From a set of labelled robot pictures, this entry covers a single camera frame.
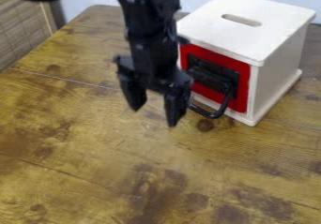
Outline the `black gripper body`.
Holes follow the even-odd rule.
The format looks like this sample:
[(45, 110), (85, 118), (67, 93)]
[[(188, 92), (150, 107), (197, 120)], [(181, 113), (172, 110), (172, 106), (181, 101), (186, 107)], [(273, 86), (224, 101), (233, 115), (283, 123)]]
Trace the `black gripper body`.
[(138, 81), (165, 95), (172, 89), (192, 89), (192, 77), (178, 68), (178, 39), (174, 15), (180, 0), (118, 0), (126, 22), (130, 56), (118, 55), (118, 75)]

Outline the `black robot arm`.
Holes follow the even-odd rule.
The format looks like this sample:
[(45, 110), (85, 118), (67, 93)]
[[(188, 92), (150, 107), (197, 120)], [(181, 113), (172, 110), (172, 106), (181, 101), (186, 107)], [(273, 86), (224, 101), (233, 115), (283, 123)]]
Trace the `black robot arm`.
[(130, 54), (114, 57), (123, 95), (133, 110), (148, 102), (152, 90), (165, 97), (168, 124), (188, 112), (192, 76), (178, 67), (177, 22), (180, 0), (118, 0), (125, 17)]

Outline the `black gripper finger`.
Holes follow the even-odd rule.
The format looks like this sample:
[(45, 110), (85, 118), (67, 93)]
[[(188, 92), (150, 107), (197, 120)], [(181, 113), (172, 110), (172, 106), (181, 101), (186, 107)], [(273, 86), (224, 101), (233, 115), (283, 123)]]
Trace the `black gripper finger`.
[(190, 100), (190, 88), (172, 89), (165, 93), (165, 110), (169, 127), (176, 127), (181, 118), (186, 115)]
[(119, 83), (130, 108), (137, 112), (146, 104), (148, 91), (138, 81), (126, 75), (119, 75)]

